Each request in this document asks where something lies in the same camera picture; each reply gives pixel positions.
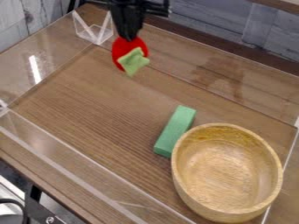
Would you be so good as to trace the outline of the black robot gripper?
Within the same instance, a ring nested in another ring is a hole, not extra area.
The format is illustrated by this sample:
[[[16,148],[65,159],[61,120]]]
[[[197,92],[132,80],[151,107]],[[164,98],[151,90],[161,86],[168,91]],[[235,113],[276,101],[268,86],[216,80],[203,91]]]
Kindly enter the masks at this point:
[[[131,42],[143,28],[145,14],[168,17],[171,0],[107,0],[117,35]]]

